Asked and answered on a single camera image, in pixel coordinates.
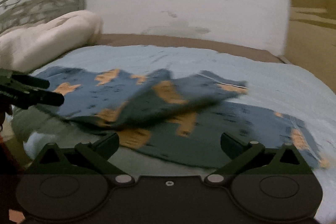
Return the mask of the metal bed headboard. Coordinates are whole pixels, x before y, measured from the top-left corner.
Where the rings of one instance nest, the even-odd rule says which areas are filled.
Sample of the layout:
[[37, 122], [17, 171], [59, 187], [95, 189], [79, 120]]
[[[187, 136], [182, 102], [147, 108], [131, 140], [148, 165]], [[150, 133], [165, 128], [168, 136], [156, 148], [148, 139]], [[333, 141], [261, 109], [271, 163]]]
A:
[[86, 9], [86, 0], [2, 0], [1, 32]]

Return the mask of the light blue bedspread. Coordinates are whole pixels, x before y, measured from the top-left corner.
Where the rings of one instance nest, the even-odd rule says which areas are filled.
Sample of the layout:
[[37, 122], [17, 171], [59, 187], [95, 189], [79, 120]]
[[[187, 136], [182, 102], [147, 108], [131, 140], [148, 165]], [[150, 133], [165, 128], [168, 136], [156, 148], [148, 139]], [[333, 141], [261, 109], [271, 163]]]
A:
[[[94, 46], [72, 51], [34, 71], [33, 75], [55, 66], [82, 68], [90, 72], [119, 68], [135, 75], [147, 75], [163, 68], [170, 70], [174, 78], [210, 71], [224, 79], [247, 81], [248, 94], [232, 102], [265, 107], [305, 121], [322, 157], [330, 165], [328, 169], [314, 171], [323, 188], [323, 200], [316, 218], [320, 223], [335, 221], [335, 94], [305, 69], [196, 48]], [[11, 127], [31, 159], [48, 142], [72, 148], [81, 140], [98, 139], [98, 136], [76, 132], [33, 107], [27, 111], [15, 109]], [[197, 174], [204, 177], [210, 173], [210, 169], [154, 159], [128, 148], [120, 148], [109, 161], [135, 177]]]

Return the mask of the cream rolled blanket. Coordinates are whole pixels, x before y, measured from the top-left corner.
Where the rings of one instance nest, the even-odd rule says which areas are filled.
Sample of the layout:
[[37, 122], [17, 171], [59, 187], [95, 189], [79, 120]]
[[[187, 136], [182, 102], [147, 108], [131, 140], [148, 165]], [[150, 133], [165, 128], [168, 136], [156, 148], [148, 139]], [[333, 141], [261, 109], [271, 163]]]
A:
[[13, 27], [1, 34], [1, 68], [34, 71], [68, 51], [95, 45], [102, 28], [101, 16], [88, 10]]

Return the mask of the blue pants with orange cars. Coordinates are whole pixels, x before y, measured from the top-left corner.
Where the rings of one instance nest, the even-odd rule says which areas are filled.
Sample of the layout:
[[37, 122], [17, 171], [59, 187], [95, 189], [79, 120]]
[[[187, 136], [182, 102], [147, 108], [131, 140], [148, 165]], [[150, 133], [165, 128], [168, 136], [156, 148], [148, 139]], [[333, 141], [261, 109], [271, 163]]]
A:
[[312, 168], [327, 166], [304, 121], [235, 102], [247, 92], [244, 81], [209, 71], [174, 79], [166, 69], [138, 76], [66, 67], [38, 77], [64, 96], [62, 106], [38, 106], [42, 113], [85, 134], [115, 132], [123, 147], [147, 156], [217, 169], [255, 140], [267, 148], [292, 143]]

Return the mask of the brown mattress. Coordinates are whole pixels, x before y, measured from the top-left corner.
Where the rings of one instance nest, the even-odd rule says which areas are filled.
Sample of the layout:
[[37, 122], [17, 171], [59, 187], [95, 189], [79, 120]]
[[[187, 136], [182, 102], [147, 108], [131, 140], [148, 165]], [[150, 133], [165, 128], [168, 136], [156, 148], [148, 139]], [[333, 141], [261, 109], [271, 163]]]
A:
[[103, 34], [98, 42], [100, 45], [123, 46], [157, 46], [157, 47], [187, 47], [213, 50], [234, 56], [245, 57], [254, 61], [281, 63], [282, 61], [266, 50], [237, 46], [211, 40], [178, 38], [173, 36], [135, 35], [135, 34]]

